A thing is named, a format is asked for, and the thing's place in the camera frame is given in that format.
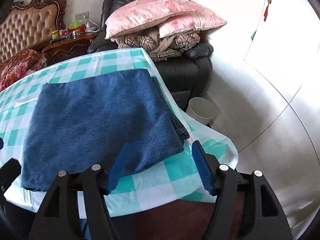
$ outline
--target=white trash can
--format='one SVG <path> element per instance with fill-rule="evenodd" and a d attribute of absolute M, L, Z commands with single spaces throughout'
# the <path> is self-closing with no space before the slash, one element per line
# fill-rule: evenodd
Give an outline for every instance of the white trash can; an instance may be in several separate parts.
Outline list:
<path fill-rule="evenodd" d="M 191 98 L 186 113 L 204 125 L 216 114 L 213 105 L 204 98 Z"/>

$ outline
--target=leather recliner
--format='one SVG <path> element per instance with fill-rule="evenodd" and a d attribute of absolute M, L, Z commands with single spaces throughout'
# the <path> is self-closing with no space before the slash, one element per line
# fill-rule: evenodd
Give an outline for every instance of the leather recliner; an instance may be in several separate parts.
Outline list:
<path fill-rule="evenodd" d="M 134 0 L 104 0 L 101 14 L 101 32 L 88 48 L 88 53 L 117 49 L 117 44 L 105 40 L 107 18 L 121 6 Z M 200 96 L 212 69 L 211 56 L 213 48 L 206 41 L 201 41 L 182 57 L 169 58 L 155 62 L 165 85 L 182 110 L 186 110 L 193 97 Z"/>

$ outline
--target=table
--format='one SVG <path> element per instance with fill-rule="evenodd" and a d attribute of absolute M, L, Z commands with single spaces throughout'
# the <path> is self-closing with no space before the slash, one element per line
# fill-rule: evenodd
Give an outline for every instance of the table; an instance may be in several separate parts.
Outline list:
<path fill-rule="evenodd" d="M 214 202 L 204 190 L 191 155 L 191 144 L 199 140 L 207 153 L 220 163 L 235 168 L 238 153 L 226 136 L 200 124 L 185 114 L 175 101 L 145 50 L 118 49 L 76 57 L 37 71 L 0 92 L 0 166 L 10 158 L 20 163 L 24 139 L 41 87 L 45 83 L 63 83 L 114 71 L 144 68 L 156 76 L 168 106 L 190 133 L 184 151 L 173 155 L 148 170 L 120 179 L 117 188 L 105 196 L 111 217 L 148 210 L 176 199 Z M 45 192 L 21 188 L 20 176 L 5 192 L 8 201 L 36 212 Z M 86 218 L 83 192 L 78 192 L 80 218 Z"/>
<path fill-rule="evenodd" d="M 47 65 L 87 54 L 88 47 L 96 36 L 96 33 L 82 33 L 77 37 L 50 43 L 42 50 L 48 59 Z"/>

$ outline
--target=upholstered headboard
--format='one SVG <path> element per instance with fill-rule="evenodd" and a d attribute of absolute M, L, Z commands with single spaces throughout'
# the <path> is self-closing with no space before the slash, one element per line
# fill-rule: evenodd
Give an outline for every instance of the upholstered headboard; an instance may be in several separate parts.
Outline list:
<path fill-rule="evenodd" d="M 16 2 L 0 24 L 0 61 L 6 62 L 24 49 L 35 49 L 50 41 L 55 29 L 64 29 L 66 0 Z"/>

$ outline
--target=folded blue towel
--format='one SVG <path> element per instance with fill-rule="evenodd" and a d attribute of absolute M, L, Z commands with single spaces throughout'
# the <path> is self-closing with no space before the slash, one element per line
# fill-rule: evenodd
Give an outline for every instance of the folded blue towel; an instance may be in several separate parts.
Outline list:
<path fill-rule="evenodd" d="M 161 91 L 161 88 L 160 88 L 160 85 L 159 85 L 159 82 L 158 82 L 157 78 L 156 77 L 152 77 L 151 79 L 152 79 L 153 84 L 155 85 L 159 95 L 161 96 L 162 100 L 165 102 L 165 98 L 163 96 L 163 93 Z M 178 134 L 182 144 L 184 144 L 184 140 L 187 140 L 187 139 L 190 138 L 188 130 L 183 126 L 183 124 L 180 122 L 178 117 L 176 117 L 174 112 L 172 112 L 170 107 L 167 104 L 166 104 L 166 106 L 167 106 L 167 109 L 168 109 L 169 116 L 170 116 L 171 122 L 173 124 L 173 127 L 176 130 L 176 133 Z"/>
<path fill-rule="evenodd" d="M 147 70 L 45 84 L 25 141 L 21 185 L 47 190 L 59 171 L 85 171 L 125 143 L 131 152 L 122 176 L 183 151 Z"/>

